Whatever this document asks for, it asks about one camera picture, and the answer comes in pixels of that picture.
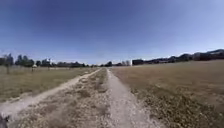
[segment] dry grass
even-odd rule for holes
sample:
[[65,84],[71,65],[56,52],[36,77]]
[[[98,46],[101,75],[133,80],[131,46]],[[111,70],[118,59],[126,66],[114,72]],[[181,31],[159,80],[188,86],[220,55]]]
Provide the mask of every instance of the dry grass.
[[113,68],[171,128],[224,126],[224,61]]
[[35,69],[33,73],[30,69],[16,68],[12,69],[7,75],[5,72],[0,73],[0,102],[9,98],[18,97],[23,93],[37,94],[45,90],[58,86],[78,75],[86,72],[92,72],[95,69]]
[[94,89],[98,76],[105,70],[82,79],[70,89],[48,97],[32,109],[23,111],[23,117],[10,124],[12,128],[104,128],[102,118],[107,114],[107,105],[102,104],[105,93]]

